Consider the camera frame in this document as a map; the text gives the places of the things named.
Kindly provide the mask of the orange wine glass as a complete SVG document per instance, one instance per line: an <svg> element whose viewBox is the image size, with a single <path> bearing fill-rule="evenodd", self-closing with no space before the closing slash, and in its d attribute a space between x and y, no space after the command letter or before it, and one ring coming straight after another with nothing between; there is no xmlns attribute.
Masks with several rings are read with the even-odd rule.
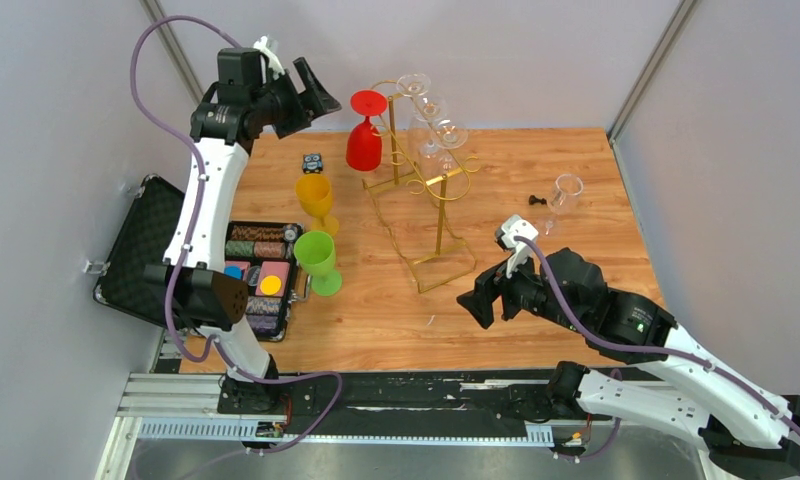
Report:
<svg viewBox="0 0 800 480"><path fill-rule="evenodd" d="M296 182L295 193L303 211L312 218L310 229L335 236L340 223L331 214L334 198L329 179L322 174L304 174Z"/></svg>

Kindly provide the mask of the green wine glass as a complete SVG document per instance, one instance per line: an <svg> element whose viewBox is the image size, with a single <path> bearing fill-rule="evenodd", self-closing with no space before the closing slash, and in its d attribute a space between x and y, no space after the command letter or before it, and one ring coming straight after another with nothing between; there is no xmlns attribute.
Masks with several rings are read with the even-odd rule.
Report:
<svg viewBox="0 0 800 480"><path fill-rule="evenodd" d="M311 288L315 294L328 297L341 289L343 280L336 269L336 247L332 236L322 231L303 234L295 242L294 256L312 277Z"/></svg>

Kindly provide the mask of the red wine glass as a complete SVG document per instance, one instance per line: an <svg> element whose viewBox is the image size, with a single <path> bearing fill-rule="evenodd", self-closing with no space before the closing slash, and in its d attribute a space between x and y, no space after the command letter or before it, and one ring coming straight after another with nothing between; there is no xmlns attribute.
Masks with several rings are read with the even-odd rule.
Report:
<svg viewBox="0 0 800 480"><path fill-rule="evenodd" d="M356 171L370 172L380 166L382 159L382 139L371 118L384 113L388 101L380 92L366 89L354 93L350 104L362 121L351 130L348 137L346 163Z"/></svg>

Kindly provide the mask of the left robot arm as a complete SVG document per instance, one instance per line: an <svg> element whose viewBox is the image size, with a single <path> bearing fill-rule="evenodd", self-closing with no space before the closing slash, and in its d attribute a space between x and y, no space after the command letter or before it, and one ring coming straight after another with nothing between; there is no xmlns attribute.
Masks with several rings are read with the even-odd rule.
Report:
<svg viewBox="0 0 800 480"><path fill-rule="evenodd" d="M189 179L172 239L144 279L163 304L168 333L183 322L217 350L229 378L247 382L244 400L259 413L274 411L282 386L274 380L272 355L248 324L247 284L225 272L225 242L235 191L253 144L265 127L283 139L341 105L322 85L308 60L292 72L275 66L270 53L224 48L218 79L194 110L188 134L178 139L191 152Z"/></svg>

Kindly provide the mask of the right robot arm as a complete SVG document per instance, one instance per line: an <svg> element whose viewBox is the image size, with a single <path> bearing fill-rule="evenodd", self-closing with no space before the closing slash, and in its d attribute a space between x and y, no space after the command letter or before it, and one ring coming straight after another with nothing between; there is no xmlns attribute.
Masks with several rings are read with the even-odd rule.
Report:
<svg viewBox="0 0 800 480"><path fill-rule="evenodd" d="M800 395L778 395L712 355L665 309L612 288L570 249L514 252L480 274L458 304L483 328L493 305L509 320L526 312L580 334L602 356L673 387L663 394L585 365L560 362L546 389L560 417L605 415L685 440L740 479L800 477Z"/></svg>

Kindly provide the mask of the clear wine glass front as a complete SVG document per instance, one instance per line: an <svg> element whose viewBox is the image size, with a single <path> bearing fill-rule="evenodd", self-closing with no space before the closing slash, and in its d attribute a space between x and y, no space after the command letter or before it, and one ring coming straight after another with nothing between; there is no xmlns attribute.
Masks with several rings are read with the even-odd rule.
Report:
<svg viewBox="0 0 800 480"><path fill-rule="evenodd" d="M559 231L560 220L572 213L584 191L583 180L576 174L559 175L552 186L546 206L549 212L540 220L538 228L544 236L552 236Z"/></svg>

